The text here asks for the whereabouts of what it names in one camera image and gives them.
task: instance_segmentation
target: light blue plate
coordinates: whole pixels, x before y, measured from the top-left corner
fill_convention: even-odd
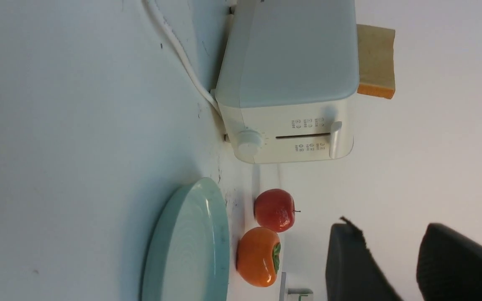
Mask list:
[[[209,178],[181,187],[151,238],[142,301],[225,301],[230,267],[226,204]]]

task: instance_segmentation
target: apple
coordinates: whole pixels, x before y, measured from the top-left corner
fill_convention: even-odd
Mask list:
[[[262,227],[284,232],[295,223],[295,202],[287,191],[271,189],[263,192],[254,202],[254,218]]]

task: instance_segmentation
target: power cord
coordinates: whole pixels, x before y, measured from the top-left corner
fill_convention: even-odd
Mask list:
[[[189,57],[187,57],[187,53],[185,53],[185,49],[183,48],[182,44],[180,43],[178,37],[176,34],[174,34],[174,31],[172,30],[172,27],[170,24],[167,22],[165,19],[165,16],[159,9],[159,6],[157,5],[157,0],[141,0],[142,7],[144,8],[146,15],[149,18],[155,19],[161,26],[161,29],[163,30],[163,33],[167,36],[169,42],[172,44],[174,47],[174,50],[176,50],[176,53],[178,54],[178,57],[180,61],[182,62],[183,67],[185,68],[185,71],[187,71],[187,74],[189,75],[189,78],[193,82],[193,85],[197,88],[199,91],[200,95],[202,95],[215,109],[217,114],[222,117],[220,114],[220,110],[218,110],[218,103],[215,100],[215,98],[209,93],[206,88],[203,87],[202,83],[198,79],[198,76],[195,73],[195,70],[193,69],[193,66],[191,65],[191,62],[189,61]]]

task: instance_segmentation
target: white toaster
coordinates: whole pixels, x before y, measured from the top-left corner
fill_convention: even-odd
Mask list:
[[[215,90],[239,160],[347,156],[358,83],[354,0],[239,0]]]

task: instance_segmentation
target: toy fruit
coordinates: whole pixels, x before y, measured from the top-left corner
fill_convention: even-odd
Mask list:
[[[266,288],[276,280],[279,255],[278,234],[265,227],[255,227],[237,244],[237,272],[253,286]]]
[[[254,202],[254,217],[260,226],[283,232],[295,223],[295,202],[287,191],[271,189],[263,192]]]

